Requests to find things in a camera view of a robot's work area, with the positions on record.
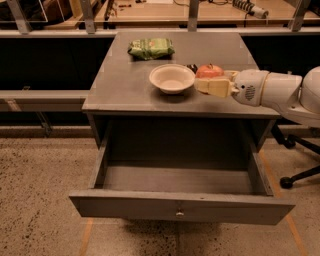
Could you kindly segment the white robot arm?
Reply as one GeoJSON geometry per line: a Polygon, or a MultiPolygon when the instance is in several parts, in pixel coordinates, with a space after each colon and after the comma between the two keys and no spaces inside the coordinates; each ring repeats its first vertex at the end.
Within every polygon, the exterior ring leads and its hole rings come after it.
{"type": "Polygon", "coordinates": [[[290,121],[320,128],[320,67],[305,77],[254,69],[226,70],[223,76],[197,76],[194,86],[203,94],[231,96],[240,104],[271,108],[290,121]]]}

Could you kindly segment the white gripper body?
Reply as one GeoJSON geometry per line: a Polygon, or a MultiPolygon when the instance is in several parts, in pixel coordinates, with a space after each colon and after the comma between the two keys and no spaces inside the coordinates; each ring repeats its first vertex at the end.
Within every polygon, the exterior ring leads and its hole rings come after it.
{"type": "Polygon", "coordinates": [[[234,80],[236,92],[232,93],[232,97],[240,104],[260,106],[262,89],[268,75],[268,71],[253,69],[239,72],[234,80]]]}

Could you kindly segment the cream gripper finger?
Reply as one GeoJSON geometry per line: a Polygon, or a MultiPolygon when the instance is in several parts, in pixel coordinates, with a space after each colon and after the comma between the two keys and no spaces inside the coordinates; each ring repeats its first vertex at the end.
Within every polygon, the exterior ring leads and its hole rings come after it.
{"type": "Polygon", "coordinates": [[[225,70],[224,75],[230,80],[234,81],[235,77],[238,75],[238,71],[235,70],[225,70]]]}
{"type": "Polygon", "coordinates": [[[235,83],[226,78],[196,78],[194,86],[201,93],[221,98],[226,98],[239,92],[235,83]]]}

